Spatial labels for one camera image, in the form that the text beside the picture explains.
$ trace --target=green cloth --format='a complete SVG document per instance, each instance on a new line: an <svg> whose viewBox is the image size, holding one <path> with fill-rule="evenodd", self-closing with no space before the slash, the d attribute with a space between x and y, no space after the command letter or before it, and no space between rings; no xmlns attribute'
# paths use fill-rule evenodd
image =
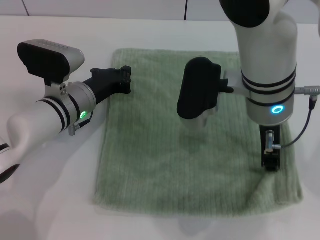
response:
<svg viewBox="0 0 320 240"><path fill-rule="evenodd" d="M112 67L132 67L132 93L110 98L95 203L110 210L237 217L302 201L293 147L281 151L281 171L261 167L259 126L245 98L223 93L219 111L199 132L185 128L177 102L188 61L207 57L239 69L233 52L119 49ZM291 141L287 124L283 143Z"/></svg>

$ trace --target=white wall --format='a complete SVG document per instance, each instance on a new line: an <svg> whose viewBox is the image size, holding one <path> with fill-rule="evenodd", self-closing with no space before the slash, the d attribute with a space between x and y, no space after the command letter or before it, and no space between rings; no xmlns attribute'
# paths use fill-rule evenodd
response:
<svg viewBox="0 0 320 240"><path fill-rule="evenodd" d="M31 16L183 20L186 0L24 0ZM310 0L289 0L284 11L298 23L317 24ZM26 15L22 0L0 0L0 15ZM188 0L187 20L227 21L219 0Z"/></svg>
<svg viewBox="0 0 320 240"><path fill-rule="evenodd" d="M0 0L0 15L26 16L22 0Z"/></svg>
<svg viewBox="0 0 320 240"><path fill-rule="evenodd" d="M318 8L310 0L289 0L283 10L294 17L298 23L318 23ZM228 19L220 6L219 0L189 0L187 20L227 21Z"/></svg>

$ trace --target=green towel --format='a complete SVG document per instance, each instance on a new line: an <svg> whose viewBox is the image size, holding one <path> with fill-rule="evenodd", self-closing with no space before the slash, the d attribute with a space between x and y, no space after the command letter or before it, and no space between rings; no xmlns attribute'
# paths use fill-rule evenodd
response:
<svg viewBox="0 0 320 240"><path fill-rule="evenodd" d="M302 201L294 149L281 151L281 171L261 167L259 126L245 98L223 93L219 111L192 132L177 114L188 61L207 57L239 69L233 52L119 49L112 67L132 67L132 93L110 98L95 203L110 210L236 217L263 214ZM283 143L291 141L281 127Z"/></svg>

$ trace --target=white tabletop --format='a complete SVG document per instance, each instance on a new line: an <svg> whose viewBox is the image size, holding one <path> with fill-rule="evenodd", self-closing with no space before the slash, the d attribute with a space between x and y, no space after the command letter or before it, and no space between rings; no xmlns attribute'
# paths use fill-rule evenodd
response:
<svg viewBox="0 0 320 240"><path fill-rule="evenodd" d="M299 25L297 86L320 85L318 26ZM46 39L78 48L84 65L70 77L84 81L92 68L109 68L119 48L237 51L229 22L121 20L64 17L0 17L0 136L15 112L44 95L43 80L28 74L17 45ZM292 135L302 130L308 97L297 96L289 120ZM32 153L0 185L1 240L301 240L319 239L320 106L296 144L304 201L288 209L241 219L156 217L103 210L92 203L104 130L105 105L76 133L56 137Z"/></svg>

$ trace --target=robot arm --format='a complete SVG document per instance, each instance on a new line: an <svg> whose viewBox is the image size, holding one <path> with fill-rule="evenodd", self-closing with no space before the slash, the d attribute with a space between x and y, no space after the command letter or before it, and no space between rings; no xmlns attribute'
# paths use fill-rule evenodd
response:
<svg viewBox="0 0 320 240"><path fill-rule="evenodd" d="M0 184L19 167L36 147L62 131L71 136L84 127L96 105L113 94L129 94L131 68L91 70L84 82L64 83L85 61L76 48L46 40L20 43L18 55L32 75L44 79L45 97L29 109L13 115L7 122L10 144L0 138Z"/></svg>
<svg viewBox="0 0 320 240"><path fill-rule="evenodd" d="M320 7L320 0L313 0ZM298 30L281 11L288 0L220 0L237 36L241 69L223 73L202 57L185 68L177 112L192 129L204 127L217 111L218 95L245 97L249 118L260 125L261 162L268 171L280 168L280 150L306 130L320 87L296 88ZM280 145L280 125L293 114L295 94L310 95L310 114L302 134Z"/></svg>

